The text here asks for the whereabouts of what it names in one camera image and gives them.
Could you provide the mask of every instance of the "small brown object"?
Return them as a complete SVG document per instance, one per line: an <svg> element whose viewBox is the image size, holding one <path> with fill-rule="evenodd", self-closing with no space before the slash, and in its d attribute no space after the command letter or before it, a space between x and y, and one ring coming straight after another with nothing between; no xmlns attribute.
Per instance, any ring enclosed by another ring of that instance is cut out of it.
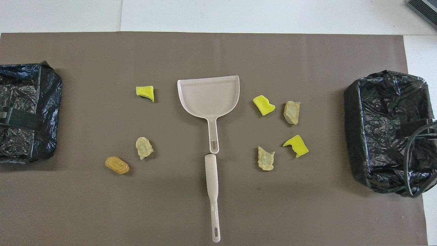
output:
<svg viewBox="0 0 437 246"><path fill-rule="evenodd" d="M118 174L127 173L129 171L129 165L117 156L106 158L105 166Z"/></svg>

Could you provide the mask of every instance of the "black strap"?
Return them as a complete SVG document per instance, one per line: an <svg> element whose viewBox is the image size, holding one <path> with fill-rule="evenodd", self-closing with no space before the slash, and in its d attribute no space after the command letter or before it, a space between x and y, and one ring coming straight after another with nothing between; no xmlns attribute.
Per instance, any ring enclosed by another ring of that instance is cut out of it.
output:
<svg viewBox="0 0 437 246"><path fill-rule="evenodd" d="M432 184L436 179L437 179L437 173L433 174L431 177L428 178L428 180L423 183L416 191L416 193L413 194L413 191L411 190L411 186L410 186L410 175L409 175L409 171L408 171L408 167L409 167L409 161L410 161L410 152L411 152L411 147L414 143L414 140L416 139L416 137L418 137L420 135L421 132L423 132L424 130L431 128L433 126L436 126L437 122L432 122L429 123L423 127L420 127L419 129L417 129L416 131L414 131L414 133L408 138L408 141L406 143L405 146L405 154L404 154L404 182L405 182L405 189L408 191L408 196L415 198L418 197L420 194L422 194L424 191L426 191L426 188Z"/></svg>
<svg viewBox="0 0 437 246"><path fill-rule="evenodd" d="M38 131L41 129L40 116L13 107L0 107L0 127L14 127Z"/></svg>

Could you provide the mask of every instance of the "brown paper backdrop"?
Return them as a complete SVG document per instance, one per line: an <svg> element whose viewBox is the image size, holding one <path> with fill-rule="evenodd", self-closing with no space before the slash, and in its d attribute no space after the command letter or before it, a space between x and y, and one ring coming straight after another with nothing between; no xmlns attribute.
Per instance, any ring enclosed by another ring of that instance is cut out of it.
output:
<svg viewBox="0 0 437 246"><path fill-rule="evenodd" d="M422 198L377 194L348 164L343 91L384 69L407 72L401 36L34 33L1 35L0 63L47 60L61 75L58 149L3 165L2 245L213 245L206 121L182 108L178 79L239 75L240 100L218 119L222 245L426 245ZM135 95L154 85L156 102ZM261 117L252 99L276 110ZM283 119L301 102L299 124ZM310 152L281 145L300 134ZM138 137L155 152L140 161ZM257 167L257 146L276 151ZM116 155L131 166L104 166Z"/></svg>

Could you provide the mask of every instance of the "detached handle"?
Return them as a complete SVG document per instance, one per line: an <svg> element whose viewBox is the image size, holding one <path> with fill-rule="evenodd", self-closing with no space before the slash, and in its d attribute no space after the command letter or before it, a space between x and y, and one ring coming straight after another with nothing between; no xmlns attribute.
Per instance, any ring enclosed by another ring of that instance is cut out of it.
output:
<svg viewBox="0 0 437 246"><path fill-rule="evenodd" d="M217 154L219 149L219 137L217 135L217 118L208 118L208 132L209 132L209 152Z"/></svg>
<svg viewBox="0 0 437 246"><path fill-rule="evenodd" d="M217 159L215 155L205 156L206 188L208 189L209 202L211 204L211 228L212 241L220 242L219 208L217 198L219 196L219 178L217 175Z"/></svg>

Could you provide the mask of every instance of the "yellow foam piece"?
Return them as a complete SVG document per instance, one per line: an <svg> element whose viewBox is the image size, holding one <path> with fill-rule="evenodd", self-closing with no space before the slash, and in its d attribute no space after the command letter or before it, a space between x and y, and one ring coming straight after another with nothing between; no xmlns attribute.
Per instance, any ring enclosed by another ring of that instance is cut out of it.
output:
<svg viewBox="0 0 437 246"><path fill-rule="evenodd" d="M270 104L269 100L263 95L255 97L252 101L255 103L262 116L272 112L276 108L276 106Z"/></svg>
<svg viewBox="0 0 437 246"><path fill-rule="evenodd" d="M155 94L153 93L153 85L137 86L135 88L137 96L142 96L155 102Z"/></svg>
<svg viewBox="0 0 437 246"><path fill-rule="evenodd" d="M309 152L309 150L305 146L305 143L303 142L301 136L299 136L299 135L296 135L296 136L288 139L282 145L282 147L285 147L287 145L291 145L291 147L293 148L293 151L296 152L296 158Z"/></svg>

